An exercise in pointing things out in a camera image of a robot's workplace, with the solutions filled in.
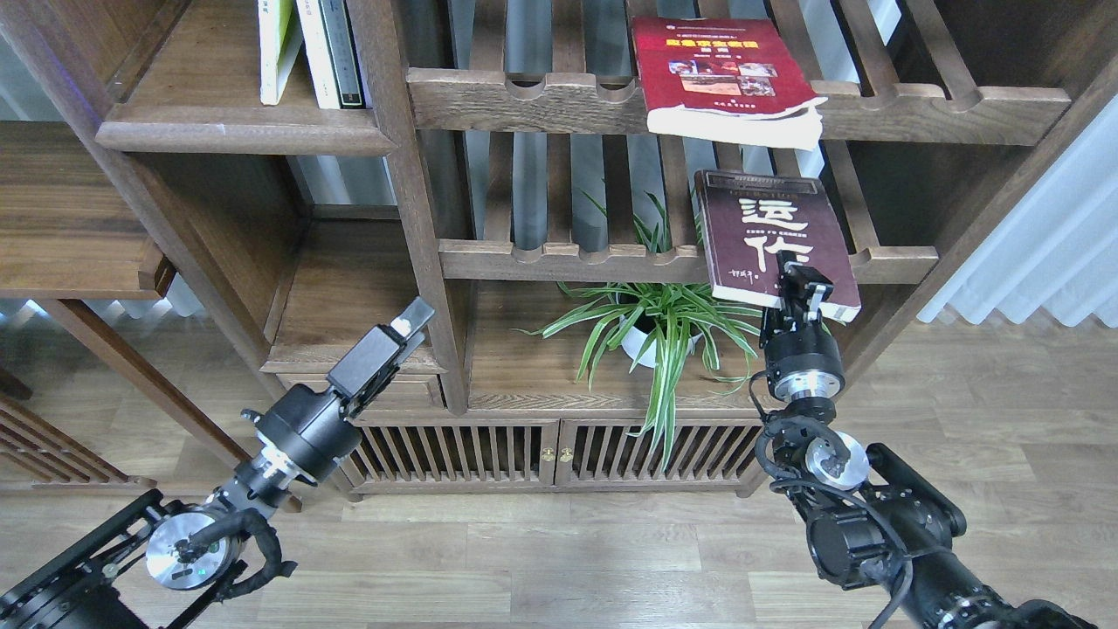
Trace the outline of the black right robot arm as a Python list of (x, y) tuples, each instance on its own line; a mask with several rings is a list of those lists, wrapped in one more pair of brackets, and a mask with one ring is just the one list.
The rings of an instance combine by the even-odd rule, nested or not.
[(961, 509), (889, 447), (831, 428), (844, 382), (821, 322), (833, 283), (793, 252), (777, 263), (780, 304), (762, 311), (760, 345), (768, 389), (785, 406), (762, 411), (755, 454), (805, 522), (818, 575), (846, 590), (884, 588), (877, 628), (898, 609), (923, 628), (1086, 628), (1045, 600), (1003, 601), (953, 552), (967, 526)]

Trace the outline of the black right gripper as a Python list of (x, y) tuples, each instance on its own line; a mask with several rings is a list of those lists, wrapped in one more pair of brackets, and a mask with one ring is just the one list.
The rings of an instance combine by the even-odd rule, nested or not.
[(843, 363), (821, 322), (821, 306), (834, 285), (813, 266), (803, 266), (793, 251), (777, 251), (776, 258), (781, 306), (762, 311), (760, 335), (768, 390), (788, 403), (834, 398), (844, 387)]

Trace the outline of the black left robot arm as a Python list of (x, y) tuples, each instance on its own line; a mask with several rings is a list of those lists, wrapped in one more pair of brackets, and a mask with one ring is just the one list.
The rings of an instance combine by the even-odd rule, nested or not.
[(191, 625), (208, 606), (292, 576), (269, 518), (292, 482), (315, 487), (359, 446), (358, 417), (424, 340), (434, 309), (413, 301), (378, 325), (328, 372), (324, 391), (296, 384), (265, 413), (244, 410), (262, 450), (236, 466), (203, 504), (165, 502), (148, 490), (3, 595), (4, 628), (142, 628), (114, 585), (140, 560), (157, 584), (198, 591), (172, 620)]

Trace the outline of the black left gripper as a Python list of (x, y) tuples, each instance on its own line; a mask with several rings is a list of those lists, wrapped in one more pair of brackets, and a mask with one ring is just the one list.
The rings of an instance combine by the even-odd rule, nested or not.
[(295, 384), (266, 413), (241, 411), (263, 444), (234, 474), (245, 507), (276, 508), (291, 482), (316, 487), (338, 469), (361, 438), (350, 419), (391, 382), (435, 314), (432, 304), (416, 297), (389, 326), (375, 326), (348, 351), (328, 372), (326, 390)]

